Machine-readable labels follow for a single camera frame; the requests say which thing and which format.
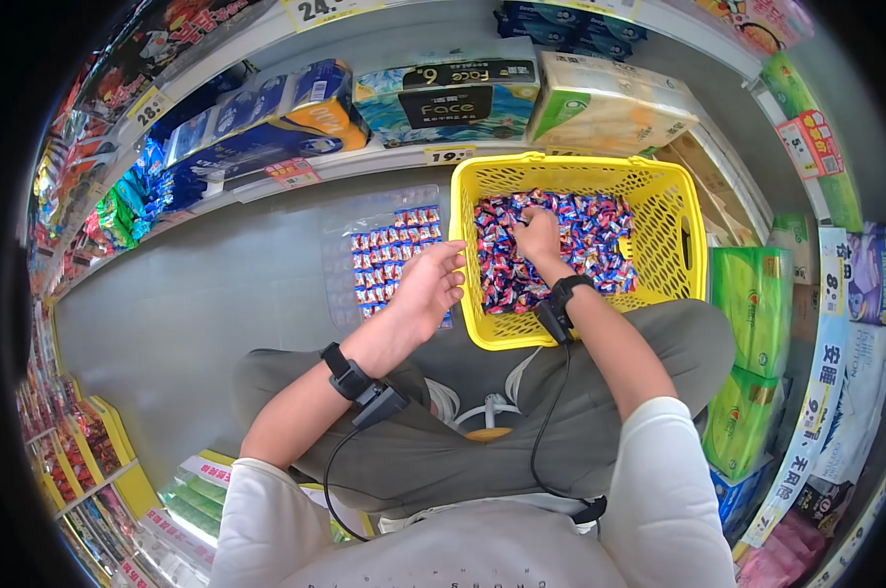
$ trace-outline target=qr code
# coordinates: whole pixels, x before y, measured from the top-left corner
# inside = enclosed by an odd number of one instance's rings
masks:
[[[825,167],[825,173],[837,173],[840,171],[838,167],[838,159],[834,155],[826,155],[822,158],[822,166]]]

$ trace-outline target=hand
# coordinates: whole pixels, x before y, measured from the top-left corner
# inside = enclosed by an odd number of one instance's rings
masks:
[[[518,251],[537,267],[560,259],[560,227],[554,213],[540,206],[529,206],[521,211],[528,221],[514,225],[514,241]]]
[[[384,313],[396,315],[402,329],[418,336],[417,345],[436,332],[443,315],[462,298],[465,276],[455,270],[465,265],[460,251],[465,241],[431,245],[403,266],[401,285]]]

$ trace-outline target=barcode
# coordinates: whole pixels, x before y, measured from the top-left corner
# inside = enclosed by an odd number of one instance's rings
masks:
[[[837,173],[840,171],[838,168],[838,159],[834,155],[826,155],[823,157],[822,166],[825,167],[825,173]]]
[[[325,100],[325,88],[327,86],[328,82],[325,80],[313,84],[312,93],[309,95],[309,100],[314,102]]]

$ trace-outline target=black cable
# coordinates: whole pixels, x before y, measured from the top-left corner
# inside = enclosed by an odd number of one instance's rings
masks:
[[[328,461],[325,462],[325,473],[322,475],[322,490],[325,492],[325,504],[328,505],[328,511],[331,513],[332,518],[340,527],[342,527],[348,535],[352,535],[358,541],[370,541],[361,535],[356,534],[354,531],[348,528],[344,522],[342,522],[341,518],[338,517],[338,513],[335,512],[335,508],[332,506],[332,499],[329,497],[328,493],[328,470],[332,468],[332,460],[335,459],[335,455],[338,454],[338,450],[341,449],[342,445],[349,442],[352,437],[357,435],[361,429],[352,430],[350,433],[341,438],[341,441],[338,441],[338,444],[335,445],[335,448],[332,449],[332,454],[328,456]]]
[[[565,345],[563,347],[563,350],[567,354],[567,365],[564,368],[563,380],[560,382],[560,387],[557,389],[557,392],[554,393],[554,400],[551,401],[551,406],[549,408],[547,408],[547,414],[544,415],[544,420],[541,423],[541,429],[538,431],[538,436],[534,439],[534,447],[531,448],[531,475],[534,477],[534,481],[538,483],[538,486],[541,487],[541,489],[544,492],[551,494],[557,498],[569,499],[569,498],[571,498],[570,496],[560,494],[556,490],[548,488],[547,485],[545,485],[543,483],[543,481],[541,480],[541,477],[538,475],[537,471],[534,468],[534,460],[537,459],[537,457],[538,457],[538,446],[541,445],[541,438],[544,436],[544,430],[547,428],[547,420],[551,417],[551,414],[554,412],[554,408],[557,406],[557,401],[560,400],[560,394],[563,392],[563,389],[566,388],[566,386],[567,386],[567,377],[570,375],[570,346]],[[583,502],[587,506],[591,506],[591,503],[589,500],[584,500],[584,499],[576,499],[576,500],[580,500],[581,502]]]

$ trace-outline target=gray pants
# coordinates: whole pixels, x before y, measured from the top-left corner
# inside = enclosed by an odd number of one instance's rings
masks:
[[[624,316],[662,360],[679,397],[696,415],[731,370],[735,345],[727,319],[715,307],[696,300],[666,302]],[[458,332],[459,327],[456,324],[452,330]],[[461,333],[467,341],[464,329]],[[544,348],[525,369],[518,391],[518,407],[525,415],[522,423],[505,437],[482,444],[465,439],[430,415],[424,370],[416,363],[431,365],[427,377],[456,392],[466,385],[466,371],[481,365],[501,380],[476,379],[476,386],[487,386],[485,393],[502,392],[504,374],[534,349],[493,353],[471,343],[456,348],[453,336],[447,340],[441,335],[387,377],[395,390],[412,399],[410,406],[356,435],[336,456],[329,486],[345,505],[402,518],[441,504],[542,491],[531,477],[531,447],[563,379],[563,349]],[[449,352],[433,351],[437,338],[443,340],[437,348],[449,347]],[[317,352],[252,351],[235,376],[235,417],[248,428],[274,395],[317,362]],[[321,481],[325,461],[335,443],[352,429],[353,417],[354,409],[296,461],[296,468]],[[575,498],[604,494],[612,479],[621,428],[600,371],[583,344],[574,343],[570,376],[538,449],[538,475],[548,487]]]

